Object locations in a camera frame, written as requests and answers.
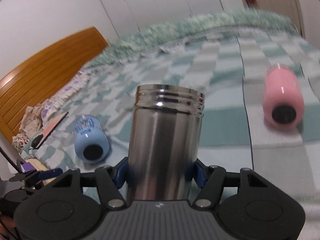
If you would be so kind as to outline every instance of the metal screw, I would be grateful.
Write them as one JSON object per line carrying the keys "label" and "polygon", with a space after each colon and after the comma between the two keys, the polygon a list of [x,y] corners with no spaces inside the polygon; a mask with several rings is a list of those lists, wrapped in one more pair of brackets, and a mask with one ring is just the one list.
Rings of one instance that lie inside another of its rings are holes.
{"label": "metal screw", "polygon": [[211,205],[211,201],[208,199],[202,198],[202,199],[198,199],[196,201],[196,206],[198,206],[198,207],[208,207],[210,205]]}
{"label": "metal screw", "polygon": [[108,201],[108,205],[110,207],[121,207],[123,206],[124,202],[121,199],[111,199]]}

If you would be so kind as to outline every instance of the door frame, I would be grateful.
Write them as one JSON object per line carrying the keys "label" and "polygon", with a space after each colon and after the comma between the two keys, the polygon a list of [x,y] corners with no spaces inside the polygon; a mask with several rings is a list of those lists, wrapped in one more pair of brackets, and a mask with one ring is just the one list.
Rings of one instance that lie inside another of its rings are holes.
{"label": "door frame", "polygon": [[[304,21],[303,21],[303,16],[302,16],[302,9],[301,9],[301,5],[300,5],[300,0],[295,0],[295,1],[296,1],[298,14],[299,14],[299,19],[300,19],[301,36],[305,39],[306,38],[306,34],[305,34],[305,30],[304,30]],[[242,0],[242,2],[244,4],[245,8],[249,8],[249,6],[248,6],[248,4],[246,3],[245,0]]]}

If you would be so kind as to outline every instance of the metallic cylinder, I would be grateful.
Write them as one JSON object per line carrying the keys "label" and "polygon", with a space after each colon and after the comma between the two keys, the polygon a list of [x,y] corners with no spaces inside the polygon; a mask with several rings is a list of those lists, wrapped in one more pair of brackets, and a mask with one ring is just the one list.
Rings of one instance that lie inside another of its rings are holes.
{"label": "metallic cylinder", "polygon": [[187,199],[204,95],[169,85],[137,88],[129,147],[127,201]]}

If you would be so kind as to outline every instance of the pink bottle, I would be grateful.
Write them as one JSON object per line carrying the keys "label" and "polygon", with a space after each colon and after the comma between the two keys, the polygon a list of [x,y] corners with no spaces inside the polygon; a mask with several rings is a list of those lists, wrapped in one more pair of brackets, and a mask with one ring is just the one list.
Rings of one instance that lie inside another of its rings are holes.
{"label": "pink bottle", "polygon": [[272,126],[289,130],[303,118],[304,101],[295,74],[285,65],[271,67],[265,77],[263,112]]}

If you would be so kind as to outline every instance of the blue bottle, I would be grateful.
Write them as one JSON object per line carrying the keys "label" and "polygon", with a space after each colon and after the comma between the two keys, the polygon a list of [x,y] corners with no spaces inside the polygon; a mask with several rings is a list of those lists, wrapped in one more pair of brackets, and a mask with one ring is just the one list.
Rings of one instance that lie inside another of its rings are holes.
{"label": "blue bottle", "polygon": [[74,128],[75,152],[85,163],[95,164],[110,154],[110,143],[97,118],[83,115]]}

